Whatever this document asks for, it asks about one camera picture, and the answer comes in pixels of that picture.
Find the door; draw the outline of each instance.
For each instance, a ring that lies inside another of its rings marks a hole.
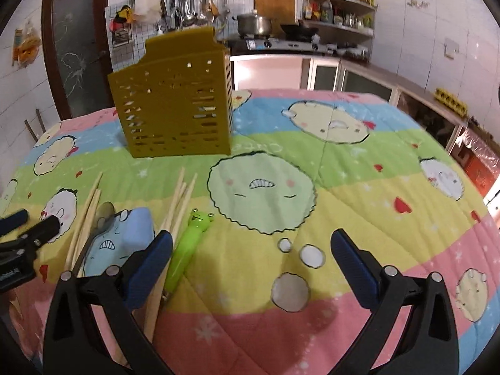
[[[107,0],[42,0],[48,82],[61,119],[112,107]]]

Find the wooden chopstick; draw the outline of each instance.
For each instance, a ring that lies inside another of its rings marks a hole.
[[[181,201],[181,207],[180,207],[179,213],[177,213],[177,218],[176,218],[176,222],[173,226],[173,229],[172,229],[172,220],[173,220],[172,205],[175,205],[177,203],[177,201],[175,199],[175,197],[176,197],[175,194],[174,194],[174,198],[172,199],[171,209],[169,209],[169,211],[168,211],[169,218],[166,219],[168,224],[165,225],[164,229],[167,229],[168,231],[171,232],[174,248],[176,246],[176,239],[177,239],[179,227],[181,226],[181,221],[183,219],[184,213],[186,211],[189,200],[191,199],[191,195],[193,193],[194,184],[196,183],[196,178],[197,178],[197,175],[195,174],[191,183],[189,184],[189,187],[187,188],[187,191],[186,191],[184,198]],[[156,284],[154,285],[153,290],[149,294],[149,297],[147,298],[146,317],[144,320],[144,335],[146,336],[146,338],[150,342],[153,340],[154,328],[156,326],[156,321],[158,318],[159,306],[160,306],[160,303],[162,301],[163,286],[165,284],[165,279],[167,277],[167,271],[168,271],[168,263],[167,263],[167,266],[165,267],[165,269],[163,270],[162,274],[159,276]]]
[[[85,200],[85,204],[83,205],[83,208],[80,212],[80,216],[78,217],[77,225],[75,226],[75,229],[73,231],[73,237],[71,238],[71,242],[69,243],[69,249],[68,249],[68,252],[66,255],[66,262],[64,263],[64,270],[71,269],[73,255],[74,255],[74,249],[77,246],[78,236],[80,235],[80,231],[82,230],[83,221],[85,220],[85,217],[87,215],[88,207],[90,206],[90,203],[92,202],[93,195],[97,189],[97,186],[99,186],[99,182],[101,181],[102,176],[103,176],[103,173],[100,172],[96,178],[96,181],[94,181],[94,184],[92,185],[91,191],[87,196],[87,200]]]
[[[90,203],[90,206],[88,207],[87,215],[85,216],[85,220],[84,220],[83,225],[82,225],[82,230],[80,231],[80,234],[78,236],[77,245],[74,248],[71,269],[74,268],[74,265],[76,264],[78,257],[80,256],[80,252],[82,251],[85,243],[87,242],[88,237],[90,237],[90,235],[91,235],[92,226],[93,226],[94,219],[96,217],[96,210],[97,210],[100,198],[101,198],[101,191],[99,189],[96,189],[94,196],[92,198],[92,201]],[[79,276],[78,273],[82,270],[82,268],[83,268],[83,264],[78,269],[77,277]]]

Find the shelf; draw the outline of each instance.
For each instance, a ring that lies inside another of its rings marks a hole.
[[[352,14],[366,15],[375,12],[376,7],[363,3],[359,0],[330,0],[333,5],[336,5],[343,10],[349,10]]]
[[[371,28],[357,29],[357,28],[346,27],[345,25],[336,25],[336,24],[329,24],[328,22],[310,21],[310,20],[304,20],[304,24],[308,25],[311,28],[312,27],[315,27],[315,28],[327,27],[327,28],[333,28],[333,29],[341,29],[343,31],[353,32],[355,34],[364,35],[370,39],[372,39],[374,37],[374,32]]]

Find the chopstick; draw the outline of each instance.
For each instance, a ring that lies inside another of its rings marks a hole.
[[[189,186],[187,187],[187,191],[180,203],[180,208],[179,212],[177,213],[175,222],[173,224],[173,229],[172,229],[172,222],[173,222],[173,217],[174,217],[174,212],[175,209],[177,208],[177,202],[181,197],[182,193],[182,187],[185,183],[182,182],[184,176],[184,168],[181,169],[181,173],[179,174],[179,178],[177,180],[177,185],[176,185],[176,190],[174,191],[172,202],[170,205],[170,208],[168,210],[168,214],[164,220],[164,224],[161,226],[161,229],[165,229],[169,231],[172,235],[172,240],[173,240],[173,246],[175,248],[176,246],[176,240],[177,240],[177,234],[179,231],[179,228],[181,226],[184,213],[186,212],[186,209],[188,207],[189,201],[191,200],[191,195],[193,193],[194,185],[196,183],[196,179],[198,177],[198,174],[194,174],[193,179]],[[165,283],[165,279],[167,277],[167,271],[168,271],[168,263],[167,266],[165,266],[165,269],[163,270],[162,274],[159,276],[156,285],[154,286],[153,290],[149,294],[149,297],[147,298],[147,305],[146,305],[146,315],[144,319],[144,335],[146,338],[151,342],[153,340],[153,335],[154,335],[154,328],[156,326],[156,321],[158,318],[158,310],[159,310],[159,305],[162,300],[162,294],[163,294],[163,286]]]
[[[83,222],[82,230],[78,236],[77,245],[74,248],[73,260],[71,264],[71,268],[74,269],[74,266],[80,256],[80,253],[85,246],[85,243],[88,240],[88,237],[91,235],[92,226],[94,223],[94,219],[96,217],[96,210],[99,204],[99,199],[101,198],[101,191],[96,189],[90,206],[88,207],[87,215],[85,216],[85,221]],[[78,268],[78,272],[75,272],[77,277],[80,277],[79,273],[83,270],[83,264]]]
[[[73,237],[71,238],[71,242],[69,243],[69,249],[66,255],[66,261],[64,263],[64,270],[69,270],[72,267],[72,262],[73,262],[73,255],[74,255],[74,250],[77,246],[77,241],[78,237],[80,235],[80,231],[82,230],[82,225],[83,222],[87,216],[88,208],[90,206],[90,203],[92,202],[94,193],[97,190],[97,186],[99,186],[99,182],[101,181],[101,178],[103,176],[103,173],[100,172],[99,175],[96,178],[96,181],[94,181],[91,191],[87,196],[87,200],[85,200],[85,204],[83,205],[83,208],[81,210],[80,216],[78,217],[77,225],[75,226],[75,229],[73,231]]]

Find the blue gripper pad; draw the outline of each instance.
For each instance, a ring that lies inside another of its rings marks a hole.
[[[124,304],[131,312],[144,305],[149,293],[157,282],[172,255],[172,236],[168,231],[161,231],[153,242],[144,250],[141,265],[124,284]]]
[[[378,305],[378,282],[363,262],[358,248],[342,229],[332,233],[330,248],[361,307],[373,311]]]

